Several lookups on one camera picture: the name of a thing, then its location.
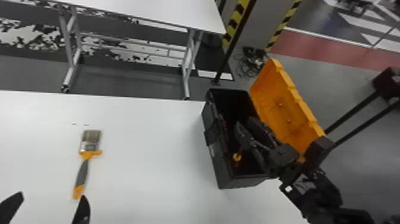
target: metal table frame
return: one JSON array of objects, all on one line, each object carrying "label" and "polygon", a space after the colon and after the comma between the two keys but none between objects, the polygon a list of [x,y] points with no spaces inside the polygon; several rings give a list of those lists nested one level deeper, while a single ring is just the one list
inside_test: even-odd
[{"label": "metal table frame", "polygon": [[[195,58],[197,56],[197,53],[198,53],[198,50],[199,50],[199,47],[201,44],[201,38],[204,33],[203,30],[188,29],[189,37],[187,40],[186,50],[182,50],[181,48],[177,48],[176,46],[172,46],[172,45],[171,46],[169,46],[169,45],[160,46],[160,45],[153,45],[151,43],[136,42],[133,40],[128,41],[128,40],[120,39],[120,38],[112,38],[112,37],[107,37],[107,36],[103,36],[103,35],[96,35],[93,33],[82,33],[79,29],[77,6],[68,5],[71,10],[71,16],[68,17],[69,14],[65,10],[63,5],[65,5],[65,4],[58,3],[58,13],[59,13],[58,17],[60,20],[62,35],[65,39],[65,52],[67,54],[67,61],[68,61],[69,68],[67,70],[67,74],[62,83],[61,92],[67,93],[70,91],[71,82],[76,74],[77,69],[78,69],[79,59],[80,59],[81,53],[83,51],[83,49],[82,49],[83,43],[81,41],[81,38],[82,38],[82,36],[89,36],[89,37],[98,38],[101,40],[120,41],[122,43],[135,43],[135,44],[140,44],[140,45],[154,46],[157,48],[167,49],[168,50],[167,56],[158,55],[158,54],[149,54],[147,52],[145,54],[156,55],[156,56],[160,56],[160,57],[170,57],[170,58],[182,59],[182,66],[180,68],[180,72],[182,73],[183,90],[185,93],[183,99],[186,100],[186,99],[190,98],[189,77],[190,77],[190,73],[193,69]],[[75,33],[76,47],[73,47],[71,44],[70,35],[72,33]],[[103,46],[101,44],[95,45],[95,46],[100,47],[100,48],[112,48],[111,46]],[[181,51],[181,52],[184,51],[185,56],[183,58],[172,57],[172,56],[170,56],[170,50]],[[124,51],[137,52],[137,51],[130,50],[130,49],[124,49]]]}]

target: white tabletop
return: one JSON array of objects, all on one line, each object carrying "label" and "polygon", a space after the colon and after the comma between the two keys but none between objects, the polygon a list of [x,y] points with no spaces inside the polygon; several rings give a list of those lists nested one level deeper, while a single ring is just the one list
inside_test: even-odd
[{"label": "white tabletop", "polygon": [[11,224],[71,223],[84,129],[101,129],[85,194],[93,224],[307,223],[279,181],[219,190],[203,102],[0,91],[0,198],[23,191]]},{"label": "white tabletop", "polygon": [[226,33],[214,0],[55,0],[55,2],[210,33],[222,35]]}]

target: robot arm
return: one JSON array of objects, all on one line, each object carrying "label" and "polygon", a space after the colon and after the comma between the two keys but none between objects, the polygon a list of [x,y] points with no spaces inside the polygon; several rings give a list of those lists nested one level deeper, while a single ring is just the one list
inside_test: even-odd
[{"label": "robot arm", "polygon": [[241,151],[251,151],[260,168],[271,178],[282,181],[279,187],[303,217],[312,224],[373,224],[364,210],[341,208],[339,189],[328,179],[320,164],[334,143],[326,137],[316,139],[298,161],[299,153],[280,142],[260,119],[249,118],[246,126],[236,123],[235,138]]}]

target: black toolbox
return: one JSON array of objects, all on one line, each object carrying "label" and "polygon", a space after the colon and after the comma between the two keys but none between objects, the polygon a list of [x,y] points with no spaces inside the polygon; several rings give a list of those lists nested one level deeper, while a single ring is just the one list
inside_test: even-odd
[{"label": "black toolbox", "polygon": [[268,179],[250,152],[243,152],[240,170],[232,166],[232,156],[240,150],[233,133],[234,125],[237,121],[246,123],[249,117],[258,118],[247,91],[210,89],[201,115],[220,189],[255,186]]},{"label": "black toolbox", "polygon": [[389,100],[400,96],[400,68],[388,67],[372,81],[380,96]]}]

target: toolbox latch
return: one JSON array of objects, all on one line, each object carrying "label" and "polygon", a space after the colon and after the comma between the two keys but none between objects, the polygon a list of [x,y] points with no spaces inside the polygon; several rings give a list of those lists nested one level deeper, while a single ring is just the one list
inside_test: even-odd
[{"label": "toolbox latch", "polygon": [[205,143],[207,146],[213,144],[218,139],[218,136],[221,135],[221,129],[218,123],[219,120],[217,118],[214,119],[211,126],[204,132]]}]

